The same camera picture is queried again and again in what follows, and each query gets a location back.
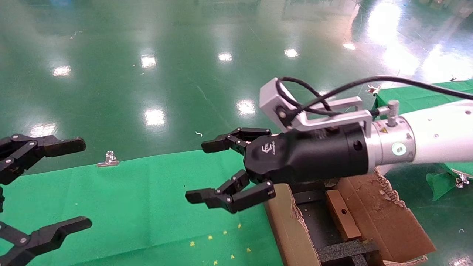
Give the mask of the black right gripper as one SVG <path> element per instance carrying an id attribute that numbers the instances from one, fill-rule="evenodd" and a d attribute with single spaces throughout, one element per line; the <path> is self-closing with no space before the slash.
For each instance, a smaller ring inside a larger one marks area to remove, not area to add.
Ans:
<path id="1" fill-rule="evenodd" d="M 269 135 L 270 129 L 239 127 L 204 141 L 201 148 L 207 154 L 234 150 L 244 155 L 246 171 L 238 171 L 216 189 L 186 191 L 186 200 L 235 214 L 276 197 L 273 183 L 297 184 L 368 173 L 367 145 L 357 123 L 334 130 L 293 129 Z M 257 184 L 245 189 L 250 177 Z"/>

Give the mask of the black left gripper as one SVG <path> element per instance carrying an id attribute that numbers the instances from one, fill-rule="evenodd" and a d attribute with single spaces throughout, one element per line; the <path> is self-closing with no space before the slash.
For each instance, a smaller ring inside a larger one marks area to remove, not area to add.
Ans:
<path id="1" fill-rule="evenodd" d="M 42 158 L 53 158 L 86 149 L 81 137 L 59 140 L 54 135 L 29 137 L 14 134 L 0 140 L 0 183 L 8 185 L 29 170 Z M 4 211 L 5 197 L 0 188 L 0 213 Z M 59 249 L 70 234 L 92 227 L 91 219 L 76 217 L 41 227 L 30 234 L 0 223 L 0 237 L 13 247 L 0 257 L 2 266 L 26 266 L 37 256 Z"/>

